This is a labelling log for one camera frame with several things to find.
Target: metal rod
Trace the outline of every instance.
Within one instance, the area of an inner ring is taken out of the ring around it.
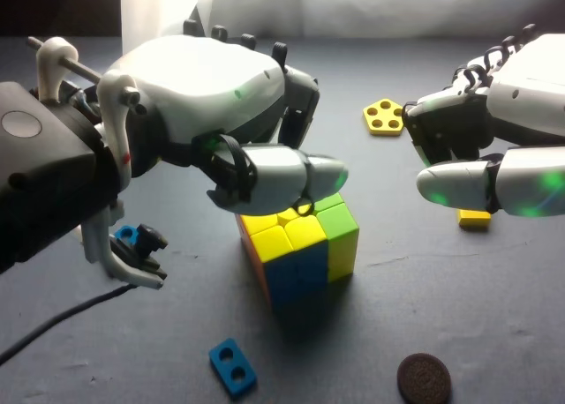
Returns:
[[[37,38],[34,38],[33,36],[30,36],[27,38],[27,45],[32,49],[38,50],[41,47],[41,45],[43,45],[43,42],[41,42]],[[89,80],[95,85],[97,85],[98,82],[100,82],[100,79],[102,78],[102,75],[97,71],[93,71],[89,67],[86,67],[84,64],[79,62],[74,62],[68,59],[67,57],[61,57],[59,64],[61,64],[64,68],[68,69],[69,71],[72,71],[73,73],[81,76],[82,78]]]

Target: round brown object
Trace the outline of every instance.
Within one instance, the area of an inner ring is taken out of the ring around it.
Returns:
[[[448,368],[433,355],[409,355],[398,366],[396,378],[409,404],[445,404],[451,394]]]

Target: gray circular button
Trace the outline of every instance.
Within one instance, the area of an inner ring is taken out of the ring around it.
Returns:
[[[6,113],[2,117],[2,127],[10,135],[18,138],[31,138],[41,132],[40,121],[23,111]]]

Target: gray table surface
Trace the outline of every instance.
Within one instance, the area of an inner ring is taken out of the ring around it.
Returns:
[[[74,42],[102,71],[119,39]],[[491,41],[288,41],[288,63],[320,80],[303,148],[343,159],[343,196],[360,226],[355,275],[275,318],[239,240],[197,170],[160,164],[122,194],[124,223],[161,230],[169,273],[69,319],[0,368],[0,402],[229,402],[207,358],[234,338],[258,374],[250,403],[400,403],[396,369],[409,354],[449,368],[454,403],[565,402],[563,218],[496,214],[487,234],[424,201],[407,132],[368,134],[361,110],[437,91]],[[261,49],[267,50],[268,44]],[[21,39],[0,40],[0,80],[35,83]],[[492,150],[505,145],[496,142]],[[0,348],[46,318],[119,285],[64,237],[0,277]]]

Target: yellow block with holes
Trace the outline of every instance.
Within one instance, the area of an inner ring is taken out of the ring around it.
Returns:
[[[371,135],[395,137],[402,133],[403,108],[395,102],[384,99],[363,108],[363,116]]]
[[[491,217],[489,212],[457,209],[457,223],[461,228],[488,229]]]
[[[353,272],[358,225],[340,194],[269,216],[236,215],[269,305],[277,310]]]

